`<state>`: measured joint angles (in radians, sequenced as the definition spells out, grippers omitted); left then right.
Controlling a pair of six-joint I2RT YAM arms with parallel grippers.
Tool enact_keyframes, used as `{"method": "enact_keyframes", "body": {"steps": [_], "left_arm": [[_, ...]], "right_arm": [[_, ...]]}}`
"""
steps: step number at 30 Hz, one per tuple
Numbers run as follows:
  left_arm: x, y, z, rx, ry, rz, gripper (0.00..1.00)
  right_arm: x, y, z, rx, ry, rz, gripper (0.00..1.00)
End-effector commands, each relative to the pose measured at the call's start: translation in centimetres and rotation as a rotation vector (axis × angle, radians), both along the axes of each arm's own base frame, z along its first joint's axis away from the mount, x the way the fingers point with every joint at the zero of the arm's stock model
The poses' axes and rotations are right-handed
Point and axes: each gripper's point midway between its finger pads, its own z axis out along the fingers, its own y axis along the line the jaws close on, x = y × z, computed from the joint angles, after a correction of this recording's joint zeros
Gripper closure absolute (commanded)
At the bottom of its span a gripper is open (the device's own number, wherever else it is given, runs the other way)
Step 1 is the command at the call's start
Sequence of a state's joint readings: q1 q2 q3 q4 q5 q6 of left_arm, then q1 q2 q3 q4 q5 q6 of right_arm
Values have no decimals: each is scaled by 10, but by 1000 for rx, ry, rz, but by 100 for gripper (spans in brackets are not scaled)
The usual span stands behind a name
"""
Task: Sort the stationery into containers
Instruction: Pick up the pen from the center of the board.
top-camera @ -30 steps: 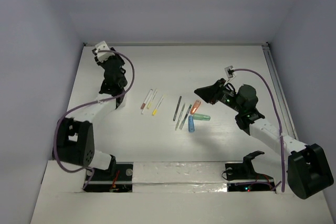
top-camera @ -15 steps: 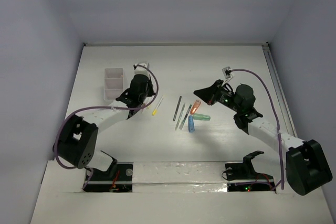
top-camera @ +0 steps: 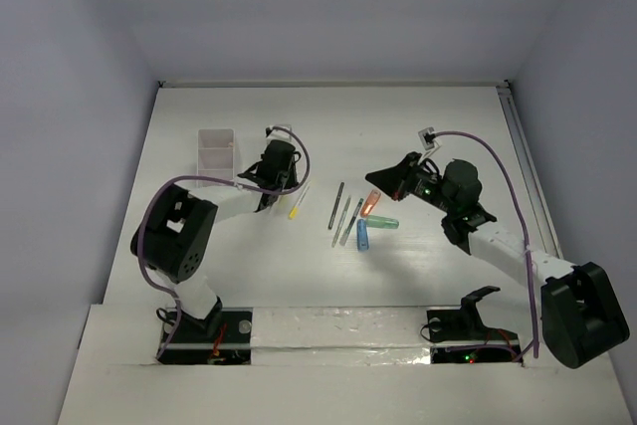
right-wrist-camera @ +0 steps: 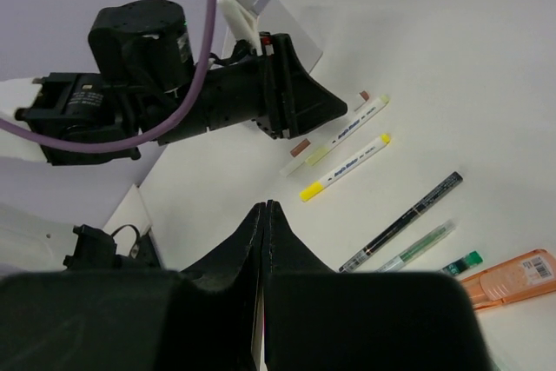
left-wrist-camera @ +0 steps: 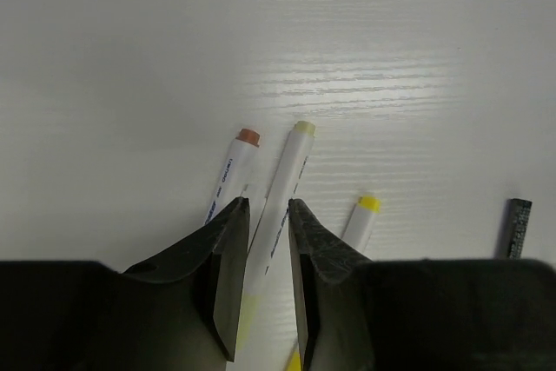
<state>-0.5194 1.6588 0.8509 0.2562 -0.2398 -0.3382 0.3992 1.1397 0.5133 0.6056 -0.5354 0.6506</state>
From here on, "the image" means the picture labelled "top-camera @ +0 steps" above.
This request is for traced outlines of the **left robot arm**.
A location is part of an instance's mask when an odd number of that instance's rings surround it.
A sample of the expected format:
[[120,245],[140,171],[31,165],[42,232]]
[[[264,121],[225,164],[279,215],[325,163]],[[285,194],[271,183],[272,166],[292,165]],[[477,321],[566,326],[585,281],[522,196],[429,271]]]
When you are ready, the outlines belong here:
[[162,317],[173,332],[187,328],[200,340],[218,333],[222,303],[202,272],[212,230],[229,219],[265,211],[300,189],[309,177],[298,177],[302,159],[310,159],[303,144],[273,139],[256,163],[231,179],[183,175],[157,191],[130,249],[148,283],[173,297],[174,316]]

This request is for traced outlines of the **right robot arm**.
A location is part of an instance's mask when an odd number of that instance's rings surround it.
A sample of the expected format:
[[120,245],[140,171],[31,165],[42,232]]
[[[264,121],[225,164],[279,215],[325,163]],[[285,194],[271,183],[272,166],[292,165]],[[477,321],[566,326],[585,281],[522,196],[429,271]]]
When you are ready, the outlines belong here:
[[366,181],[394,201],[414,196],[443,212],[447,240],[526,287],[531,336],[562,365],[576,369],[627,341],[630,328],[606,271],[588,262],[575,265],[516,236],[480,203],[477,168],[462,159],[444,169],[417,152],[397,165],[366,174]]

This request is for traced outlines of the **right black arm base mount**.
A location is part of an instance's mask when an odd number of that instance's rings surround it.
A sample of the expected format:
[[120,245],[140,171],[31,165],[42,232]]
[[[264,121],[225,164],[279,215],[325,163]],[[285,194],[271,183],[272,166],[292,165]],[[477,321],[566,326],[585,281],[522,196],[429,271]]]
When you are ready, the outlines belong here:
[[419,334],[429,345],[432,364],[521,363],[519,336],[510,330],[487,326],[477,304],[500,289],[485,286],[460,299],[457,306],[433,306]]

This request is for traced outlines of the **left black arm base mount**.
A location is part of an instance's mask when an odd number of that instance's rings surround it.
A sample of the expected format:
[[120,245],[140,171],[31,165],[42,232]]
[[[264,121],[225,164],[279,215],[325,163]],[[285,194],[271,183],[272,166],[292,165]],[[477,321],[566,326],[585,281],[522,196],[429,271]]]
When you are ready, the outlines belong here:
[[169,365],[249,365],[252,309],[224,309],[211,334],[183,319],[158,358]]

